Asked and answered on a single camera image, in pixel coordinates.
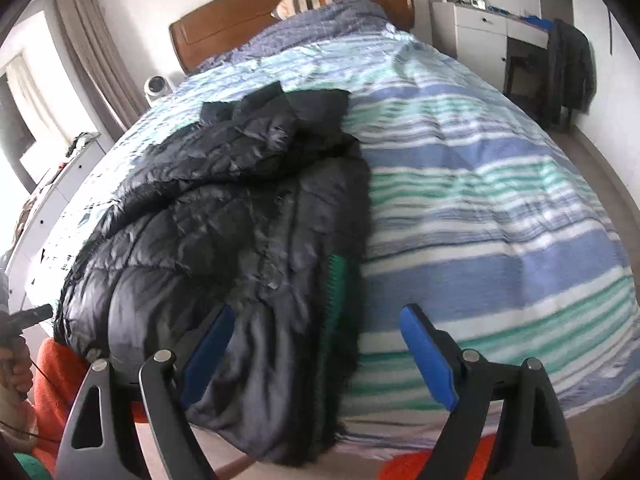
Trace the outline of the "person left hand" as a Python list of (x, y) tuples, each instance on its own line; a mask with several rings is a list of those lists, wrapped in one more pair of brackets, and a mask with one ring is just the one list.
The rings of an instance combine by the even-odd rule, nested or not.
[(23, 336), (14, 338), (1, 353), (1, 387), (14, 392), (18, 400), (24, 401), (34, 384), (34, 375), (30, 368), (32, 359)]

